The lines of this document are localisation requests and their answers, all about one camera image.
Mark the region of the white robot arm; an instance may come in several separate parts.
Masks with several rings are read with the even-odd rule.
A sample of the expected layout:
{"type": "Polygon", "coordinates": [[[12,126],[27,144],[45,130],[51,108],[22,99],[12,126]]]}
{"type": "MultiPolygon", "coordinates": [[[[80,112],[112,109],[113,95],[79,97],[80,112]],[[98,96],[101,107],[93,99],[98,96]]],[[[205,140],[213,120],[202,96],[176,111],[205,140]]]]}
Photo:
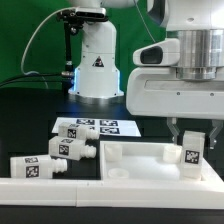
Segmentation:
{"type": "Polygon", "coordinates": [[[213,147],[224,125],[224,0],[147,0],[147,13],[166,37],[133,53],[126,107],[165,117],[175,141],[179,118],[209,119],[213,147]]]}

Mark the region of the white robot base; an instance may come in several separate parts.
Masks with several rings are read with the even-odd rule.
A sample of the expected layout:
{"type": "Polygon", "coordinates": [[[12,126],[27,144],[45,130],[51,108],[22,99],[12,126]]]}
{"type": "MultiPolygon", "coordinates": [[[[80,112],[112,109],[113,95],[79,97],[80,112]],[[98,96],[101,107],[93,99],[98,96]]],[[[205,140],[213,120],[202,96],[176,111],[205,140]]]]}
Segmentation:
{"type": "Polygon", "coordinates": [[[115,26],[109,21],[107,8],[128,8],[136,0],[68,0],[69,8],[57,11],[64,22],[66,65],[63,74],[71,78],[69,97],[89,103],[108,104],[124,97],[120,90],[120,71],[115,65],[115,26]],[[81,61],[72,63],[72,35],[82,32],[81,61]]]}

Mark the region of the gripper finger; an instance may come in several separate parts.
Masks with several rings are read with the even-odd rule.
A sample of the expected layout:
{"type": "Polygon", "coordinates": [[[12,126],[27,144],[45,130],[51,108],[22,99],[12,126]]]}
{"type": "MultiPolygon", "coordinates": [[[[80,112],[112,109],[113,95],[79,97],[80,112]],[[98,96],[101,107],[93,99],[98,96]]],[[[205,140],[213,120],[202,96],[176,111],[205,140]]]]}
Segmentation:
{"type": "Polygon", "coordinates": [[[223,120],[213,120],[212,121],[212,130],[209,134],[209,148],[213,150],[215,148],[215,145],[217,143],[216,137],[221,132],[221,130],[224,127],[224,121],[223,120]]]}
{"type": "Polygon", "coordinates": [[[177,143],[178,142],[178,136],[180,134],[180,130],[177,126],[178,119],[174,117],[168,117],[167,118],[167,126],[169,130],[171,131],[173,135],[173,142],[177,143]]]}

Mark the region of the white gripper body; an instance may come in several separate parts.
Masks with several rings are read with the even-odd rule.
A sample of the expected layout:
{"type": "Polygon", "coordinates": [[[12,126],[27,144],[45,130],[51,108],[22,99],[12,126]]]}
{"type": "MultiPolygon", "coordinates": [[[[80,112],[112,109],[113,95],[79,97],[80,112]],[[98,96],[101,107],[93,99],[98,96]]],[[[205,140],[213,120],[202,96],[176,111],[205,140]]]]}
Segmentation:
{"type": "Polygon", "coordinates": [[[176,78],[172,67],[134,69],[126,107],[132,115],[224,120],[224,68],[209,81],[176,78]]]}

